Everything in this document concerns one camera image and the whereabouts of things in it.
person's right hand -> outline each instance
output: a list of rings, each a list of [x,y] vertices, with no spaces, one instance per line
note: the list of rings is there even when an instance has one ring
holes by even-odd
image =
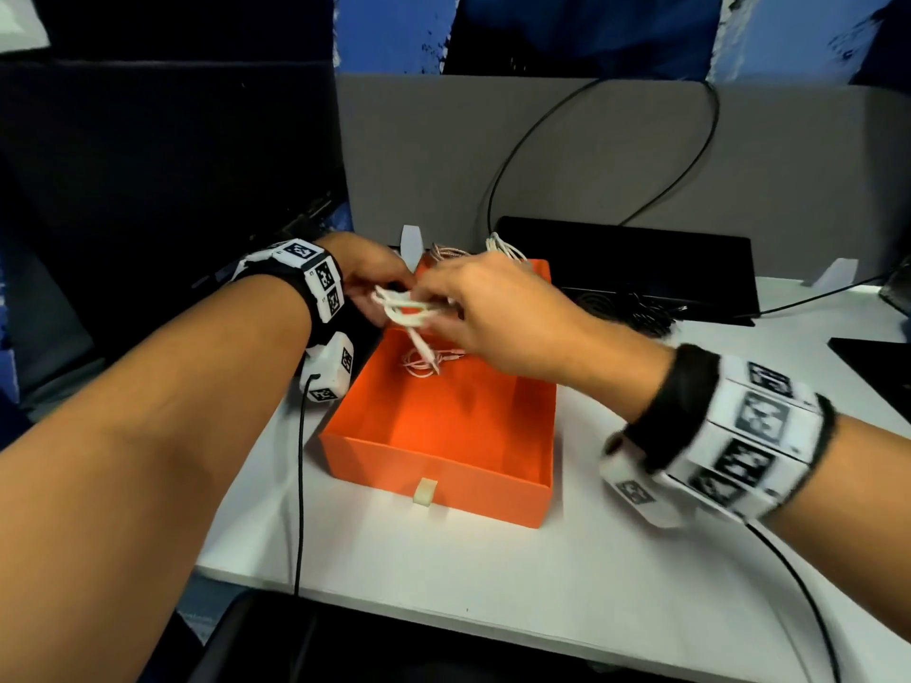
[[[559,290],[499,252],[441,261],[412,297],[451,297],[464,310],[428,319],[424,328],[508,373],[566,382],[580,339],[598,323]]]

person's left hand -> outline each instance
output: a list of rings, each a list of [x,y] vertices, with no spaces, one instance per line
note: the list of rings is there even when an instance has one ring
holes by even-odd
[[[354,232],[331,232],[316,242],[335,257],[344,279],[344,293],[376,326],[388,321],[382,307],[370,295],[375,285],[401,283],[415,286],[415,276],[390,248],[360,237]]]

white desk surface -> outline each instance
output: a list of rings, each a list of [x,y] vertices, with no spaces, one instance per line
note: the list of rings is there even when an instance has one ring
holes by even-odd
[[[764,308],[814,291],[759,278]],[[757,321],[683,322],[676,342],[756,358],[825,393],[841,412],[898,434],[911,425],[837,355],[830,337],[901,342],[902,317],[868,289]],[[291,392],[222,502],[203,574],[290,591],[297,541],[297,407]],[[314,407],[310,436],[328,411]],[[654,531],[600,482],[621,420],[558,390],[554,498],[538,530],[334,479],[318,442],[304,459],[307,597],[695,681],[831,681],[812,614],[791,576],[744,528],[700,517]],[[787,550],[827,618],[843,679],[906,681],[911,645]]]

orange box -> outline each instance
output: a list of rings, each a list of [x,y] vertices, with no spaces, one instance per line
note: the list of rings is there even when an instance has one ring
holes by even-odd
[[[545,261],[532,264],[549,279]],[[540,527],[553,491],[557,387],[471,355],[415,378],[402,367],[411,347],[406,332],[387,330],[320,434],[333,476],[406,496],[432,479],[435,504]]]

person's left arm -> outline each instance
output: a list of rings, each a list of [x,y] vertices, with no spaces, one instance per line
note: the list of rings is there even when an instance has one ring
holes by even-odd
[[[374,282],[414,283],[373,242],[319,244],[368,318]],[[310,330],[291,286],[246,277],[0,453],[0,680],[136,680]]]

